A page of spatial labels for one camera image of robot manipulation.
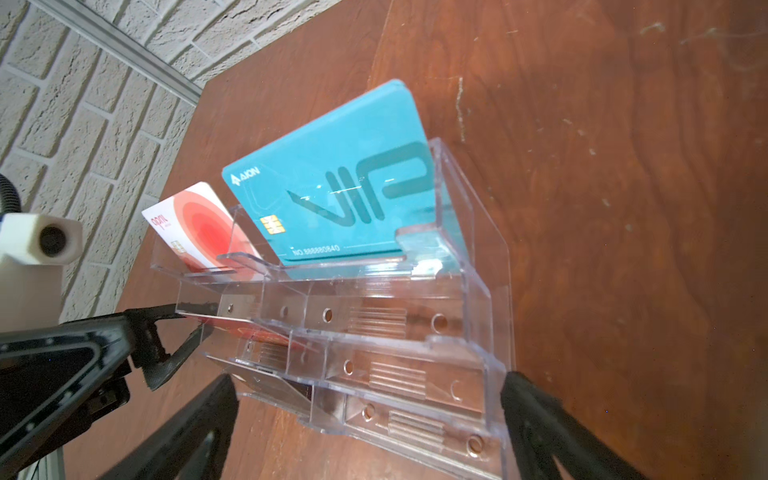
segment clear acrylic card holder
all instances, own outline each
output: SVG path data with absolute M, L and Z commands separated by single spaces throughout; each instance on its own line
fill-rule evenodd
M 200 349 L 250 396 L 453 475 L 506 478 L 508 250 L 446 146 L 429 144 L 434 221 L 395 232 L 401 256 L 285 265 L 235 207 L 225 266 L 190 272 L 158 240 L 153 268 L 180 280 L 179 313 L 216 327 Z

